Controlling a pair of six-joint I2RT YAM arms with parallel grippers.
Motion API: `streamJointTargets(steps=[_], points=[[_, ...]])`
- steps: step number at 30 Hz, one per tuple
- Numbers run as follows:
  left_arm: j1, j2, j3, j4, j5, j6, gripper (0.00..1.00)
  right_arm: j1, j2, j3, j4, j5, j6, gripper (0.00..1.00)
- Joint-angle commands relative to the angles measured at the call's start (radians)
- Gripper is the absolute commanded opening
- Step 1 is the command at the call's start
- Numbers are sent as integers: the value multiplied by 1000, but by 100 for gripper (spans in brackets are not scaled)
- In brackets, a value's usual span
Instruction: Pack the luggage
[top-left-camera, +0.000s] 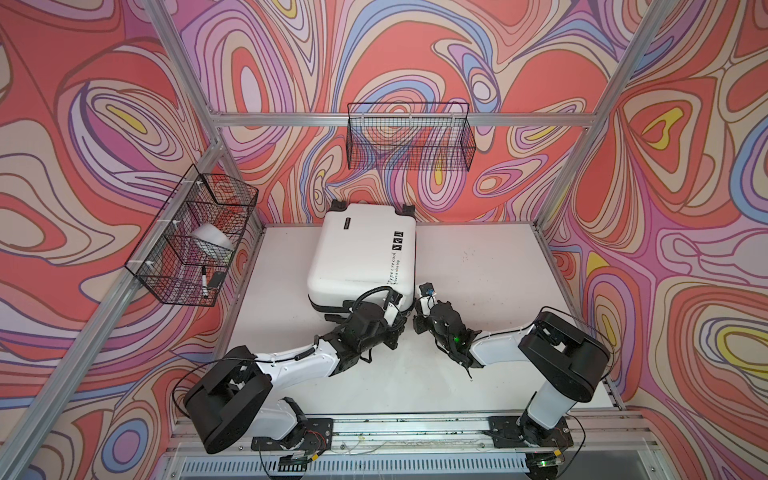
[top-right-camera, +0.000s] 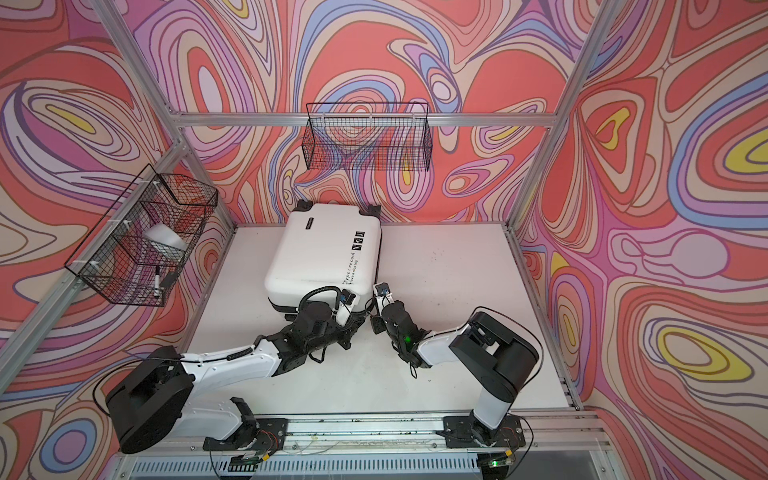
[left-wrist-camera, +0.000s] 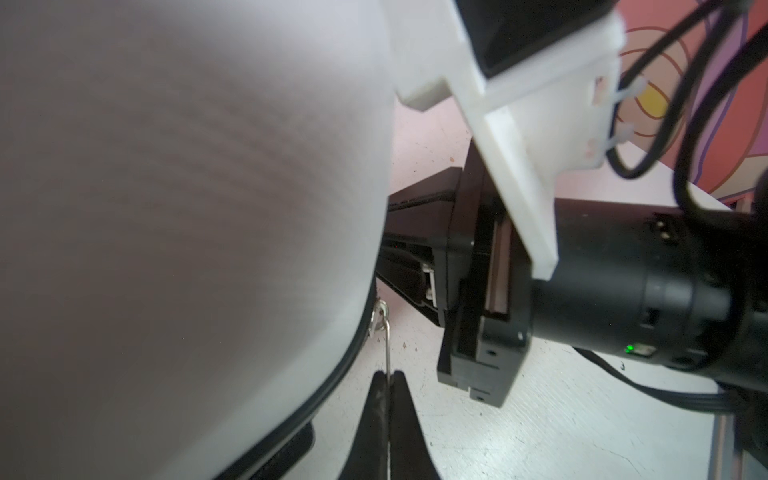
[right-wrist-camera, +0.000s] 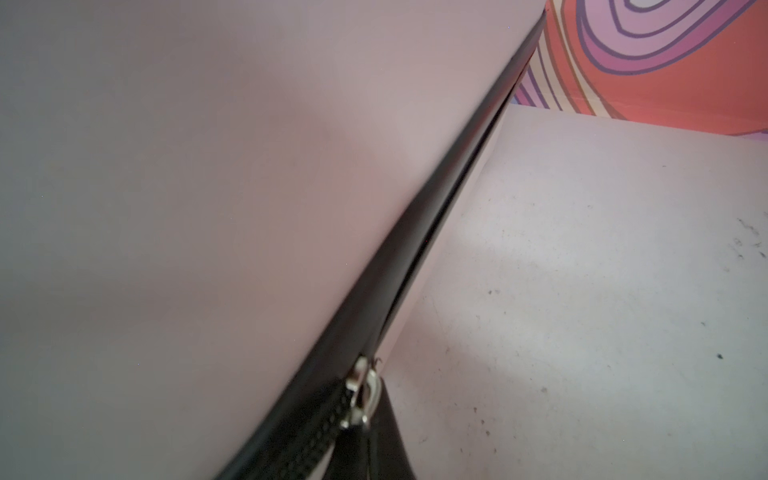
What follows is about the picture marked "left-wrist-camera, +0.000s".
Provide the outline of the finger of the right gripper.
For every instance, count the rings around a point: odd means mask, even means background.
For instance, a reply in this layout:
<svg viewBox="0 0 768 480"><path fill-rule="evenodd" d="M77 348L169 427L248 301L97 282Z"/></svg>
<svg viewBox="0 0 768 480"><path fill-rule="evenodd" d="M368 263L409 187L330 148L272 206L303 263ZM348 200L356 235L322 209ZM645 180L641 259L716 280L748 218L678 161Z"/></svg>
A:
<svg viewBox="0 0 768 480"><path fill-rule="evenodd" d="M462 173L450 167L392 194L383 250L462 251L464 232L453 219Z"/></svg>
<svg viewBox="0 0 768 480"><path fill-rule="evenodd" d="M421 315L438 327L445 315L438 303L438 278L433 250L413 244L383 244L376 276Z"/></svg>

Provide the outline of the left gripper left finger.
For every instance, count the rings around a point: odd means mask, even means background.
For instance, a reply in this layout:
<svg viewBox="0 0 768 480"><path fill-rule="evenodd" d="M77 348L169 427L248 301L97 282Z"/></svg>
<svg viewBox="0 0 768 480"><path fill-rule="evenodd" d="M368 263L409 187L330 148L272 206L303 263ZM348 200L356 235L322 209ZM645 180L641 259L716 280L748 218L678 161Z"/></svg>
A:
<svg viewBox="0 0 768 480"><path fill-rule="evenodd" d="M376 371L339 479L387 479L389 469L389 383Z"/></svg>

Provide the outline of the black and white suitcase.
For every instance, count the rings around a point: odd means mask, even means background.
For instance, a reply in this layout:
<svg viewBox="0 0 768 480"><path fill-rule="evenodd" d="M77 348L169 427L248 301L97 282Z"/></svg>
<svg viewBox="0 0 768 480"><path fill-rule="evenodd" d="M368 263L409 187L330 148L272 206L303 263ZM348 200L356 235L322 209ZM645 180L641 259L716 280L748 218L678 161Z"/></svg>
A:
<svg viewBox="0 0 768 480"><path fill-rule="evenodd" d="M375 1L1 5L1 475L254 467L371 315Z"/></svg>

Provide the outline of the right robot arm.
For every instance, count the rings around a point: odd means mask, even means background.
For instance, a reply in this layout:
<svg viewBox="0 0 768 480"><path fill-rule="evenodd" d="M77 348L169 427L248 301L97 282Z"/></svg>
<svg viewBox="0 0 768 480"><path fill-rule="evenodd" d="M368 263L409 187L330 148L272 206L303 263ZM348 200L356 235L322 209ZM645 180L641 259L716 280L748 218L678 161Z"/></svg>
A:
<svg viewBox="0 0 768 480"><path fill-rule="evenodd" d="M718 394L647 388L689 411L732 414L736 438L767 455L767 225L728 228L673 207L555 203L559 262L537 280L476 147L389 199L377 276L443 329L440 382L505 402L533 338L705 377Z"/></svg>

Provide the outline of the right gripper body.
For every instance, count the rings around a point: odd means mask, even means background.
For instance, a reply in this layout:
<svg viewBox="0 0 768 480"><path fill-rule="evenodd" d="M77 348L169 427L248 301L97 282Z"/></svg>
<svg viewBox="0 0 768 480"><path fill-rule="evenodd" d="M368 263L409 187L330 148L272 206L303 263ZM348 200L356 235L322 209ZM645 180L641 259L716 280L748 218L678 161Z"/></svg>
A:
<svg viewBox="0 0 768 480"><path fill-rule="evenodd" d="M449 224L448 303L437 376L504 405L532 338L531 261L481 153L470 145Z"/></svg>

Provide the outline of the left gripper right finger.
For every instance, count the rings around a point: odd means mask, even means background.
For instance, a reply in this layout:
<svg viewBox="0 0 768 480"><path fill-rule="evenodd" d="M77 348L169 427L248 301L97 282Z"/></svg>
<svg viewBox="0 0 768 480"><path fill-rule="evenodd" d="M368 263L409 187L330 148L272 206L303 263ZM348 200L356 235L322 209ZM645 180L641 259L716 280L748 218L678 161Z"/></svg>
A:
<svg viewBox="0 0 768 480"><path fill-rule="evenodd" d="M390 383L389 464L391 479L440 479L402 371L395 371Z"/></svg>

